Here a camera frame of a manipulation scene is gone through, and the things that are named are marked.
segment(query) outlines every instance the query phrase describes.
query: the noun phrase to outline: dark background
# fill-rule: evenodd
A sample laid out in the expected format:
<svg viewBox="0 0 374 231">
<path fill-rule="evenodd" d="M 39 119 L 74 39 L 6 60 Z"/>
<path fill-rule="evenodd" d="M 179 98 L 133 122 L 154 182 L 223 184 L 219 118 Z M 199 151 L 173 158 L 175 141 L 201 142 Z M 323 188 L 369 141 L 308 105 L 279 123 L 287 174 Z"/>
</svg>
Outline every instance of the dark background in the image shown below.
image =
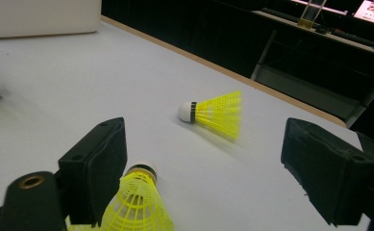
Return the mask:
<svg viewBox="0 0 374 231">
<path fill-rule="evenodd" d="M 362 0 L 328 0 L 317 23 L 374 40 L 374 24 L 352 17 Z M 271 8 L 300 16 L 288 0 L 103 0 L 102 14 L 250 78 L 273 27 L 250 11 Z M 363 100 L 374 88 L 374 55 L 279 28 L 266 61 L 285 73 Z M 374 101 L 351 130 L 374 140 Z"/>
</svg>

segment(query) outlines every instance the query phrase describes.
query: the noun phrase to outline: black plastic bracket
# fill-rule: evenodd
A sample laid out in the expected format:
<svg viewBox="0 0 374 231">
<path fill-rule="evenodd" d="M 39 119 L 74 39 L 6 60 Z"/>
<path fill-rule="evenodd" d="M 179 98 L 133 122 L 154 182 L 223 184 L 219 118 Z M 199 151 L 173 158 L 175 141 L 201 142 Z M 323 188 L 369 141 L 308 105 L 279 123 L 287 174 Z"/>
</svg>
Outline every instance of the black plastic bracket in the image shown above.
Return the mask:
<svg viewBox="0 0 374 231">
<path fill-rule="evenodd" d="M 282 163 L 333 225 L 374 222 L 374 156 L 300 119 L 287 120 Z"/>
<path fill-rule="evenodd" d="M 95 126 L 59 159 L 60 170 L 13 181 L 0 208 L 0 231 L 61 231 L 72 224 L 101 223 L 127 164 L 124 119 Z"/>
</svg>

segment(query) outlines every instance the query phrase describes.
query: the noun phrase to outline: white tabletop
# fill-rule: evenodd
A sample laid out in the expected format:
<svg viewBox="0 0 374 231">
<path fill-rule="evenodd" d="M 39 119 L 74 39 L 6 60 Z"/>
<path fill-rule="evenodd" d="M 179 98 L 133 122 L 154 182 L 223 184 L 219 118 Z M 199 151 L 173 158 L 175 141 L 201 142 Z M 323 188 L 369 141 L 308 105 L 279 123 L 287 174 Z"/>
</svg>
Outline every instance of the white tabletop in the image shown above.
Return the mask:
<svg viewBox="0 0 374 231">
<path fill-rule="evenodd" d="M 361 147 L 355 133 L 106 22 L 94 34 L 0 39 L 0 79 L 0 206 L 11 181 L 57 171 L 97 123 L 123 116 L 127 167 L 158 167 L 175 230 L 366 230 L 366 217 L 329 226 L 280 162 L 288 117 Z M 177 118 L 181 103 L 233 90 L 236 142 Z"/>
</svg>

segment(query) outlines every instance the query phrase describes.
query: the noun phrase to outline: black shuttlecock band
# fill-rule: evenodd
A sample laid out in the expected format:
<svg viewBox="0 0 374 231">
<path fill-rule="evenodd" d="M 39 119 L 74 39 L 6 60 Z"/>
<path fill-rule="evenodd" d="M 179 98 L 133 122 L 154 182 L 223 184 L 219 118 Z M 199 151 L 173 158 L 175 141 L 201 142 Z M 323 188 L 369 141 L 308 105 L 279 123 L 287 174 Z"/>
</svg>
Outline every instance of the black shuttlecock band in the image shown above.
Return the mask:
<svg viewBox="0 0 374 231">
<path fill-rule="evenodd" d="M 152 167 L 149 167 L 148 165 L 144 165 L 144 164 L 138 164 L 138 165 L 134 165 L 134 166 L 131 166 L 128 170 L 128 172 L 130 172 L 131 170 L 135 169 L 135 168 L 142 168 L 142 169 L 145 169 L 149 172 L 151 172 L 151 174 L 154 176 L 154 180 L 157 179 L 157 172 L 152 168 Z"/>
<path fill-rule="evenodd" d="M 190 103 L 190 122 L 195 122 L 196 102 Z"/>
</svg>

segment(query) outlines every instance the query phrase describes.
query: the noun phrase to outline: white table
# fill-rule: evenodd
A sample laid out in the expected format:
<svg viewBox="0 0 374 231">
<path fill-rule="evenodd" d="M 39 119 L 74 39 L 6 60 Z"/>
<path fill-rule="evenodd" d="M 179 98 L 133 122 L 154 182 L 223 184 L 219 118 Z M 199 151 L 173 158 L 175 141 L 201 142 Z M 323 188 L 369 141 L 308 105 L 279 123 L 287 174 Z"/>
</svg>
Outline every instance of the white table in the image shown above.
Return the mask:
<svg viewBox="0 0 374 231">
<path fill-rule="evenodd" d="M 358 227 L 329 226 L 280 162 L 288 117 L 319 124 L 361 148 L 355 133 L 318 110 L 307 112 L 301 103 L 293 106 L 250 80 L 106 21 L 94 34 L 0 39 L 6 88 L 0 206 L 11 181 L 56 172 L 59 158 L 97 123 L 123 116 L 127 167 L 156 164 L 175 230 L 366 230 L 367 217 Z M 233 90 L 243 97 L 235 143 L 177 118 L 181 103 Z"/>
</svg>

